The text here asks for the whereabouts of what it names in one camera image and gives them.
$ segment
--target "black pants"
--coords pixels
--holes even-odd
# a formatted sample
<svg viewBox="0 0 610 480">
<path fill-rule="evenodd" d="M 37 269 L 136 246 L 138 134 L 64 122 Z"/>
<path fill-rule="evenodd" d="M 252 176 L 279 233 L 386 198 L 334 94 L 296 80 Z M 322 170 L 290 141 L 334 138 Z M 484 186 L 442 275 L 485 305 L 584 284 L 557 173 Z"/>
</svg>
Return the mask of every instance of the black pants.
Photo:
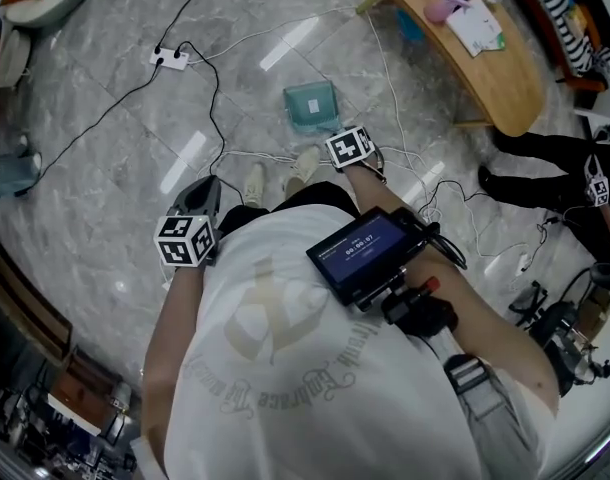
<svg viewBox="0 0 610 480">
<path fill-rule="evenodd" d="M 540 158 L 568 173 L 536 179 L 491 176 L 485 183 L 483 188 L 497 201 L 524 208 L 546 208 L 563 214 L 575 206 L 588 206 L 584 169 L 590 153 L 597 155 L 604 171 L 610 168 L 610 146 L 588 140 L 535 133 L 513 138 L 497 133 L 494 142 L 505 153 Z M 566 215 L 565 224 L 597 261 L 610 262 L 610 235 L 597 208 L 572 210 Z"/>
<path fill-rule="evenodd" d="M 323 181 L 321 183 L 309 185 L 303 190 L 296 192 L 296 194 L 287 201 L 274 208 L 272 212 L 265 208 L 252 208 L 244 205 L 235 206 L 225 215 L 225 218 L 218 229 L 223 233 L 223 236 L 227 236 L 263 215 L 286 210 L 288 208 L 295 208 L 297 206 L 306 206 L 308 204 L 334 206 L 349 213 L 354 218 L 360 216 L 356 205 L 354 205 L 354 201 L 352 201 L 352 198 L 349 197 L 347 192 L 338 185 L 334 185 L 329 181 Z"/>
</svg>

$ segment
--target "curved wooden coffee table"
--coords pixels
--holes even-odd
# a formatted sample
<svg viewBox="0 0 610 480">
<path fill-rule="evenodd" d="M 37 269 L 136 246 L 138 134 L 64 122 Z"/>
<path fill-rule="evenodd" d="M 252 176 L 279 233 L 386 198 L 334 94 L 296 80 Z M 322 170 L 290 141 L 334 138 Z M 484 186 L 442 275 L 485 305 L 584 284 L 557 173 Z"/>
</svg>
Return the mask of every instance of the curved wooden coffee table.
<svg viewBox="0 0 610 480">
<path fill-rule="evenodd" d="M 365 12 L 378 1 L 365 0 L 356 12 Z M 505 50 L 483 51 L 472 57 L 449 27 L 425 18 L 423 8 L 431 1 L 394 0 L 449 60 L 484 114 L 481 120 L 454 124 L 493 125 L 512 137 L 527 132 L 543 108 L 543 90 L 532 54 L 516 24 L 501 5 L 495 5 L 492 12 L 503 29 Z"/>
</svg>

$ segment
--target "display screen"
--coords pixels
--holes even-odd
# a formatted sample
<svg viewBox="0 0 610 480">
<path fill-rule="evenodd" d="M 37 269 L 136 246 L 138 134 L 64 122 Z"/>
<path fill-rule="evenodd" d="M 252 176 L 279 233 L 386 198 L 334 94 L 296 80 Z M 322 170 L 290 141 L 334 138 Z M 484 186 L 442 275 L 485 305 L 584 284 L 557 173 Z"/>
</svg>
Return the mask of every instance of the display screen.
<svg viewBox="0 0 610 480">
<path fill-rule="evenodd" d="M 401 229 L 376 215 L 317 256 L 334 281 L 340 283 L 404 238 Z"/>
</svg>

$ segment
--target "black shorts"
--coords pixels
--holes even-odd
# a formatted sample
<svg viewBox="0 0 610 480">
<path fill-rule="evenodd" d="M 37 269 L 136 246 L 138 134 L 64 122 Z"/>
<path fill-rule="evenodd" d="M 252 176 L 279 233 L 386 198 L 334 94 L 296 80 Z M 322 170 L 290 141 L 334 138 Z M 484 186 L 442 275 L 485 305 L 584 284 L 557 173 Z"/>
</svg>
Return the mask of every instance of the black shorts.
<svg viewBox="0 0 610 480">
<path fill-rule="evenodd" d="M 334 206 L 350 214 L 354 218 L 360 216 L 354 201 L 352 201 L 352 198 L 349 197 L 347 192 L 338 185 L 334 185 L 329 181 L 323 181 L 321 183 L 315 183 L 314 185 L 308 185 L 303 190 L 296 192 L 296 194 L 284 203 L 279 204 L 271 212 L 265 208 L 252 208 L 243 205 L 235 206 L 225 215 L 225 218 L 218 229 L 225 237 L 263 215 L 286 210 L 287 208 L 306 206 L 308 204 Z"/>
</svg>

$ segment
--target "white sneaker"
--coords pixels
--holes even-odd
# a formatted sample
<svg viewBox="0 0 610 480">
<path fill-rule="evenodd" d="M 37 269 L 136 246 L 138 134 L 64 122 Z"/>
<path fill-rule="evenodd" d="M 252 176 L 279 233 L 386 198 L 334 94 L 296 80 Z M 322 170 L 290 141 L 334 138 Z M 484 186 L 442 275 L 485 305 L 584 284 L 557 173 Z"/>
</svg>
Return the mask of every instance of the white sneaker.
<svg viewBox="0 0 610 480">
<path fill-rule="evenodd" d="M 40 174 L 41 167 L 43 166 L 43 157 L 41 157 L 40 153 L 34 153 L 34 156 L 32 156 L 32 160 L 34 161 L 34 167 L 36 167 L 36 172 Z"/>
<path fill-rule="evenodd" d="M 243 203 L 245 206 L 261 207 L 263 201 L 263 189 L 265 188 L 265 167 L 263 164 L 254 164 L 252 172 L 245 180 L 245 194 Z"/>
<path fill-rule="evenodd" d="M 303 151 L 294 165 L 292 165 L 289 178 L 298 178 L 303 183 L 307 183 L 318 169 L 321 160 L 321 152 L 317 146 L 310 146 Z"/>
</svg>

